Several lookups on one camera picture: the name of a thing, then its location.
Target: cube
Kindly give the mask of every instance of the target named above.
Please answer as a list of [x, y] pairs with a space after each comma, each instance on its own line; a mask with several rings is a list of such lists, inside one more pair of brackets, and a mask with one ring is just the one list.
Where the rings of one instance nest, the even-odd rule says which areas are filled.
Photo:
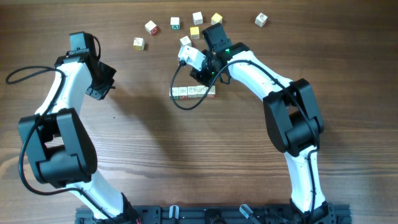
[[[170, 99], [172, 98], [172, 95], [170, 94], [170, 89], [169, 89], [169, 96]], [[175, 100], [178, 100], [180, 97], [178, 96], [178, 87], [173, 87], [173, 98]]]
[[199, 25], [199, 24], [203, 23], [203, 16], [201, 15], [201, 12], [195, 12], [192, 15], [193, 15], [193, 24], [194, 25]]
[[188, 99], [188, 88], [187, 87], [179, 87], [178, 95], [180, 97], [180, 100]]
[[134, 50], [144, 50], [145, 42], [143, 38], [136, 37], [134, 38], [134, 43], [132, 44]]
[[170, 26], [172, 27], [172, 29], [179, 30], [180, 29], [180, 18], [172, 17], [170, 19]]
[[257, 24], [259, 27], [263, 27], [263, 25], [267, 22], [267, 16], [264, 15], [263, 13], [260, 13], [257, 17], [256, 17], [256, 21], [254, 22], [255, 24]]
[[205, 93], [206, 93], [205, 86], [197, 86], [197, 97], [203, 97]]
[[211, 18], [211, 25], [217, 23], [223, 23], [223, 17], [220, 16], [218, 13], [214, 14], [214, 16]]
[[200, 39], [199, 27], [191, 27], [191, 39], [193, 40]]
[[188, 98], [196, 98], [196, 97], [197, 97], [197, 87], [188, 86]]
[[155, 35], [159, 28], [154, 22], [149, 21], [147, 24], [145, 24], [145, 30], [147, 30], [151, 35]]
[[208, 98], [214, 98], [216, 96], [216, 87], [212, 86], [209, 90], [209, 92], [207, 93], [207, 97]]
[[182, 37], [180, 39], [180, 44], [181, 44], [181, 46], [185, 46], [185, 45], [192, 46], [192, 42], [188, 36]]

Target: black cable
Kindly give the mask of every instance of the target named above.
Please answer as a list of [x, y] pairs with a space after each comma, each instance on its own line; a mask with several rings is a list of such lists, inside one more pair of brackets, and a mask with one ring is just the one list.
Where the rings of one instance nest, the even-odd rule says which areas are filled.
[[309, 167], [309, 170], [310, 170], [310, 177], [311, 177], [311, 183], [312, 183], [312, 199], [313, 199], [313, 200], [312, 200], [312, 207], [311, 207], [311, 211], [310, 211], [310, 217], [309, 217], [309, 219], [308, 219], [308, 223], [311, 223], [312, 217], [313, 217], [313, 211], [314, 211], [314, 208], [315, 208], [315, 196], [316, 196], [316, 194], [317, 194], [316, 191], [315, 191], [315, 178], [314, 178], [314, 176], [313, 176], [313, 171], [312, 171], [311, 155], [312, 155], [314, 152], [318, 152], [318, 151], [319, 151], [320, 142], [319, 142], [319, 139], [318, 139], [317, 134], [315, 134], [315, 130], [312, 128], [312, 125], [311, 125], [311, 123], [310, 123], [310, 120], [309, 120], [308, 116], [307, 116], [306, 113], [304, 112], [303, 108], [300, 106], [300, 103], [298, 103], [296, 97], [295, 97], [293, 94], [291, 94], [291, 92], [288, 91], [288, 89], [287, 89], [285, 86], [283, 86], [283, 85], [278, 81], [278, 79], [274, 78], [274, 77], [273, 77], [267, 70], [265, 70], [263, 67], [261, 67], [260, 65], [254, 63], [254, 62], [252, 62], [252, 61], [250, 61], [250, 60], [235, 60], [235, 61], [232, 61], [232, 62], [226, 64], [226, 65], [217, 73], [217, 75], [214, 77], [212, 83], [209, 85], [208, 90], [207, 90], [206, 93], [202, 96], [202, 98], [198, 101], [198, 103], [196, 103], [195, 105], [191, 106], [190, 108], [183, 108], [183, 107], [181, 107], [180, 105], [178, 105], [178, 103], [174, 100], [173, 93], [172, 93], [172, 88], [173, 88], [173, 84], [174, 84], [175, 77], [177, 76], [177, 73], [178, 73], [178, 71], [180, 70], [180, 68], [181, 68], [183, 65], [186, 65], [185, 62], [180, 62], [180, 65], [179, 65], [177, 71], [175, 72], [175, 74], [174, 74], [174, 76], [173, 76], [173, 79], [172, 79], [172, 82], [171, 82], [171, 85], [170, 85], [170, 95], [172, 96], [172, 101], [173, 101], [173, 103], [174, 103], [175, 106], [177, 106], [178, 108], [180, 108], [180, 109], [182, 109], [182, 110], [192, 110], [192, 109], [196, 108], [196, 107], [206, 98], [207, 93], [209, 92], [210, 88], [214, 85], [214, 83], [215, 83], [215, 81], [217, 80], [217, 78], [223, 73], [224, 70], [226, 70], [230, 65], [232, 65], [232, 64], [234, 64], [234, 63], [248, 63], [249, 65], [253, 65], [253, 66], [257, 67], [259, 70], [261, 70], [262, 72], [264, 72], [276, 85], [278, 85], [279, 87], [281, 87], [281, 89], [286, 93], [286, 95], [287, 95], [287, 96], [290, 98], [290, 100], [293, 102], [293, 104], [294, 104], [293, 106], [296, 106], [297, 109], [300, 111], [300, 114], [301, 114], [302, 118], [304, 119], [305, 123], [307, 124], [307, 126], [308, 126], [309, 129], [310, 129], [310, 132], [311, 132], [311, 135], [312, 135], [312, 137], [313, 137], [313, 140], [314, 140], [314, 143], [315, 143], [315, 147], [316, 147], [316, 149], [310, 151], [310, 152], [307, 154], [308, 167]]
[[101, 45], [100, 45], [100, 41], [97, 39], [97, 37], [93, 36], [93, 38], [95, 39], [95, 41], [97, 41], [98, 44], [98, 55], [97, 55], [97, 60], [100, 60], [101, 58]]
[[[23, 70], [27, 70], [27, 69], [31, 69], [31, 68], [43, 68], [43, 70], [35, 72], [31, 75], [28, 75], [26, 77], [20, 78], [18, 80], [15, 81], [9, 81], [9, 79], [17, 72], [23, 71]], [[106, 216], [106, 218], [110, 219], [114, 224], [116, 224], [115, 220], [108, 215], [105, 211], [103, 211], [103, 209], [97, 205], [84, 191], [83, 189], [78, 189], [75, 187], [72, 188], [67, 188], [67, 189], [62, 189], [62, 190], [55, 190], [52, 192], [41, 192], [39, 190], [34, 189], [32, 186], [29, 185], [29, 183], [26, 180], [25, 177], [25, 173], [24, 173], [24, 156], [25, 156], [25, 152], [26, 152], [26, 148], [27, 145], [29, 143], [30, 138], [33, 135], [33, 132], [40, 126], [40, 124], [42, 123], [42, 121], [45, 119], [45, 116], [47, 115], [47, 113], [54, 107], [56, 100], [58, 99], [59, 95], [61, 94], [62, 88], [65, 84], [65, 74], [63, 71], [57, 69], [57, 68], [51, 68], [51, 67], [46, 67], [46, 66], [28, 66], [28, 67], [23, 67], [20, 69], [17, 69], [13, 72], [11, 72], [7, 77], [6, 77], [6, 83], [7, 84], [15, 84], [15, 83], [19, 83], [21, 81], [24, 81], [28, 78], [32, 78], [36, 75], [39, 75], [41, 73], [45, 73], [45, 72], [50, 72], [50, 71], [55, 71], [55, 72], [59, 72], [61, 74], [61, 82], [60, 85], [57, 89], [57, 91], [54, 94], [54, 97], [52, 98], [49, 106], [47, 107], [47, 109], [43, 112], [43, 114], [38, 118], [38, 120], [34, 123], [34, 125], [31, 127], [31, 129], [29, 130], [26, 140], [24, 141], [24, 143], [22, 144], [22, 148], [21, 148], [21, 153], [19, 154], [19, 162], [18, 162], [18, 166], [19, 166], [19, 177], [21, 178], [22, 183], [24, 184], [24, 186], [26, 187], [26, 189], [28, 189], [29, 191], [31, 191], [32, 193], [35, 193], [37, 195], [43, 195], [43, 196], [49, 196], [49, 195], [56, 195], [56, 194], [60, 194], [60, 193], [64, 193], [64, 192], [69, 192], [69, 191], [76, 191], [79, 192], [80, 195], [84, 196], [84, 198], [87, 199], [87, 201], [89, 201], [89, 203], [91, 203], [92, 205], [94, 205], [94, 207], [96, 209], [98, 209], [104, 216]]]

